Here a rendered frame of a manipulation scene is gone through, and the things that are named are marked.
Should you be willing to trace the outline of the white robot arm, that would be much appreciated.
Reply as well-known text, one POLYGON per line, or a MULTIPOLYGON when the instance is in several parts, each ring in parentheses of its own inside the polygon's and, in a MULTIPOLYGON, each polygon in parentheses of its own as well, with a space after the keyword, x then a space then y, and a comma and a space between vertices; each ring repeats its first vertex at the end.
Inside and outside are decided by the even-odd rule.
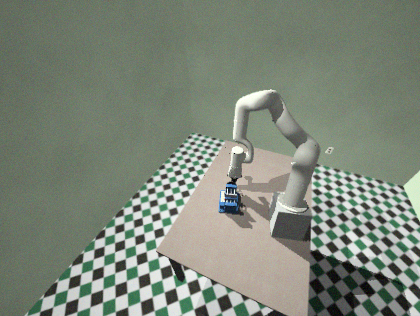
POLYGON ((248 152, 244 153, 241 147, 234 147, 230 166, 233 169, 240 169, 242 163, 252 163, 254 148, 246 138, 249 113, 267 108, 272 118, 274 117, 273 122, 276 127, 297 149, 285 193, 278 195, 277 201, 281 207, 290 212, 302 213, 307 210, 304 197, 318 161, 320 147, 294 120, 282 97, 275 90, 256 92, 237 102, 233 140, 246 146, 248 152))

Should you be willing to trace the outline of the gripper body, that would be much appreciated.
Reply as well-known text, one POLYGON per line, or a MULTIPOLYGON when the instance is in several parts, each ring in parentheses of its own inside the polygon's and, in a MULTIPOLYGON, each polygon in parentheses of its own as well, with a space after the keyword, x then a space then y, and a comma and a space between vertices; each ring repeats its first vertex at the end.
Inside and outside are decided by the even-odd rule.
POLYGON ((241 178, 241 175, 242 175, 242 167, 240 169, 233 169, 230 166, 229 173, 228 173, 229 177, 231 177, 231 178, 241 178))

